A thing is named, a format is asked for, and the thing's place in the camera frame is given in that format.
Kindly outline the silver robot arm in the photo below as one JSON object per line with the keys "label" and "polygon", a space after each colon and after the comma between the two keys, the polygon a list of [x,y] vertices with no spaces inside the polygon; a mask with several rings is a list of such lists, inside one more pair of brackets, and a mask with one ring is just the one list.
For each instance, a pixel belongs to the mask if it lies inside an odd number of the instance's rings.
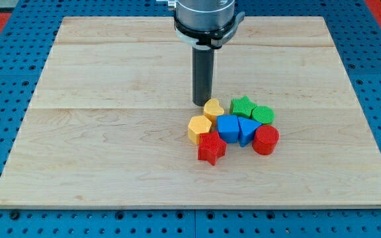
{"label": "silver robot arm", "polygon": [[175,33],[196,50],[217,50],[228,43],[244,20],[235,0],[157,0],[173,13]]}

